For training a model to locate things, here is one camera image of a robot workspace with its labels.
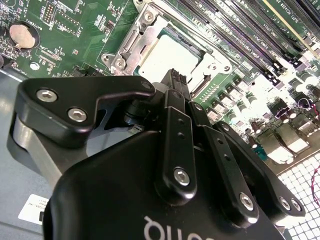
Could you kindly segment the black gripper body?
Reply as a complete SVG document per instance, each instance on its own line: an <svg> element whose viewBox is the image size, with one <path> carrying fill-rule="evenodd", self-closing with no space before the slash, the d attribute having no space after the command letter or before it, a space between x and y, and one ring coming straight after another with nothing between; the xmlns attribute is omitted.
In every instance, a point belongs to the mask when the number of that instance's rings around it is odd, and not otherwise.
<svg viewBox="0 0 320 240"><path fill-rule="evenodd" d="M281 240L261 213L247 227L234 226L220 208L215 171L195 151L197 192L171 206L156 192L157 132L128 138L69 168L44 211L46 240Z"/></svg>

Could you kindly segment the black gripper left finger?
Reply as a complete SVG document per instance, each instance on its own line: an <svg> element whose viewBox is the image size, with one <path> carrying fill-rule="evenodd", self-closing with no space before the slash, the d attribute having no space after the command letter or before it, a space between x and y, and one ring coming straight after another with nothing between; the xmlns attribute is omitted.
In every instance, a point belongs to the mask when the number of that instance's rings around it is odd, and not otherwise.
<svg viewBox="0 0 320 240"><path fill-rule="evenodd" d="M19 84L8 148L78 202L150 192L171 206L197 193L190 94L174 69L141 76L34 78Z"/></svg>

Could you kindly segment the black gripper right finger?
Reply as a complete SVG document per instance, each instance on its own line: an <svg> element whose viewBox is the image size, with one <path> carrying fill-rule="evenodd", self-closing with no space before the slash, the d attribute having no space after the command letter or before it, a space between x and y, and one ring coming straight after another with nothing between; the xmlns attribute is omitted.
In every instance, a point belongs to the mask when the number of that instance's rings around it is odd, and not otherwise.
<svg viewBox="0 0 320 240"><path fill-rule="evenodd" d="M303 204L227 123L210 123L203 107L191 100L186 76L179 78L226 217L239 228L255 224L262 213L278 226L303 219Z"/></svg>

